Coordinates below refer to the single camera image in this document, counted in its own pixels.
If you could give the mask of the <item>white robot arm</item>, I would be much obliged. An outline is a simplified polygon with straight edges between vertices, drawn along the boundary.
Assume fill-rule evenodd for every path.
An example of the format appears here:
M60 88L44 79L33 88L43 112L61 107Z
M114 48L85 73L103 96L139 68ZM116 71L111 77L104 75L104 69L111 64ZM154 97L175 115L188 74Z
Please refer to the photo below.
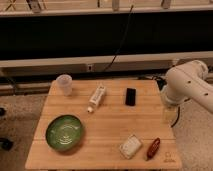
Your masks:
M213 114L213 86L205 81L207 75L208 67L200 60L177 65L166 72L166 84L160 91L165 123L175 123L178 106L185 98L193 99Z

